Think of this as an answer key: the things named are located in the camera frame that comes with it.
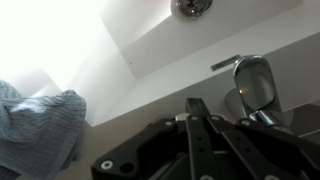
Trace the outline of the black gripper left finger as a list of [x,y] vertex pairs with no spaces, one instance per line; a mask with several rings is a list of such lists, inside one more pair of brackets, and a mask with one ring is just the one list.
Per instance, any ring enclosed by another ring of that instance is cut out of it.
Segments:
[[201,98],[188,98],[185,110],[192,180],[215,180],[214,155],[205,122],[209,111]]

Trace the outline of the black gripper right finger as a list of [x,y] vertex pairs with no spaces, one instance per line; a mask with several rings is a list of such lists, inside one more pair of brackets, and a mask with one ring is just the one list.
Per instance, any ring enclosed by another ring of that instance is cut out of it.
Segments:
[[256,146],[234,125],[219,115],[210,115],[208,122],[221,135],[255,180],[298,180],[273,165]]

